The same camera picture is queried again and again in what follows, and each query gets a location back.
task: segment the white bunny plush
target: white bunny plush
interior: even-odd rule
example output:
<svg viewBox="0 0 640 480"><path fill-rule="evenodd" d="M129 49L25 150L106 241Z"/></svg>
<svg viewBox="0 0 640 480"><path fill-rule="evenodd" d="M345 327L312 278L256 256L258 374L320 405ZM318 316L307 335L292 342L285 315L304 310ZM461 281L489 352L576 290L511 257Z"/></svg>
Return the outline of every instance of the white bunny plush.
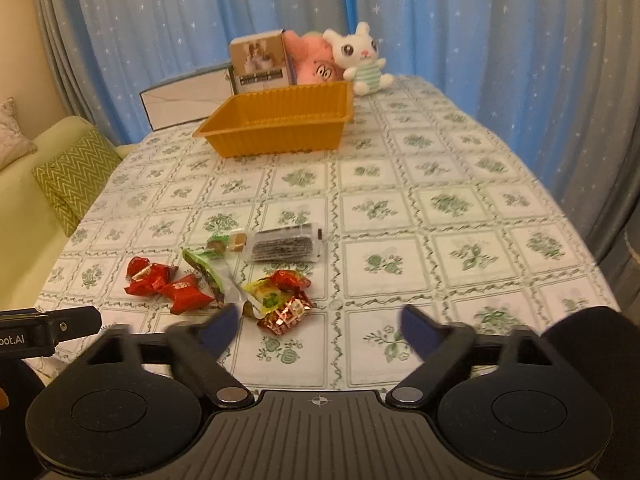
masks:
<svg viewBox="0 0 640 480"><path fill-rule="evenodd" d="M373 94L394 83L391 74L380 72L386 59L378 59L378 44L369 35L368 23L360 22L356 33L348 36L328 28L322 37L331 45L335 63L344 69L344 80L353 81L354 94Z"/></svg>

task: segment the beige pillow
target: beige pillow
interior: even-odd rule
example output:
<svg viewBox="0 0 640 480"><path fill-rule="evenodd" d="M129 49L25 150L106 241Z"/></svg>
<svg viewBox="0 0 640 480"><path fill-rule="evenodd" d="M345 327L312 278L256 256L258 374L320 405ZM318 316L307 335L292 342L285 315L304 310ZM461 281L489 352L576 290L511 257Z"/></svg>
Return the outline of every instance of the beige pillow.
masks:
<svg viewBox="0 0 640 480"><path fill-rule="evenodd" d="M0 105L0 170L36 149L36 145L21 133L15 120L14 98L9 97Z"/></svg>

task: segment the bunny face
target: bunny face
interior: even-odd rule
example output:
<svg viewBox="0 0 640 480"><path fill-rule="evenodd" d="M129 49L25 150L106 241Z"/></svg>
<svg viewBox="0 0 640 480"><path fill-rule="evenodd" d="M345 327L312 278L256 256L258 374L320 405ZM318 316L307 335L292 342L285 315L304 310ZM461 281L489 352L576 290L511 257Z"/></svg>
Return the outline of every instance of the bunny face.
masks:
<svg viewBox="0 0 640 480"><path fill-rule="evenodd" d="M341 36L330 28L322 37L331 44L334 60L341 68L352 68L378 59L378 43L369 35L369 25L360 22L355 34Z"/></svg>

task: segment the crosshair mark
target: crosshair mark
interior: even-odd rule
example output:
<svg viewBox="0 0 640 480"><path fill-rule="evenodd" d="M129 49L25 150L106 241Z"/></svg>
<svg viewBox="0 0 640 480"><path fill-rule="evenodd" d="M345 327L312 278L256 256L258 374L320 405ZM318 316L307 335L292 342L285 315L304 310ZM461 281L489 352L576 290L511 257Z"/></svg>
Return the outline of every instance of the crosshair mark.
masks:
<svg viewBox="0 0 640 480"><path fill-rule="evenodd" d="M311 399L309 402L314 403L318 408L320 408L321 406L324 406L326 403L331 401L326 397L323 397L322 395L318 395L317 397Z"/></svg>

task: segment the pink plush toy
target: pink plush toy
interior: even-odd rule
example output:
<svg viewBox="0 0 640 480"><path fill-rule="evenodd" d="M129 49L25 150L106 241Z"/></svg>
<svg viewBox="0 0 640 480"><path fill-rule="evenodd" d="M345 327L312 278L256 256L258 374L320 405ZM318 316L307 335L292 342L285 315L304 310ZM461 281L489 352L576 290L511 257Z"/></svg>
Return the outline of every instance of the pink plush toy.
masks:
<svg viewBox="0 0 640 480"><path fill-rule="evenodd" d="M283 38L299 85L342 79L343 69L334 63L331 45L322 38L322 34L308 32L300 38L293 30L286 30Z"/></svg>

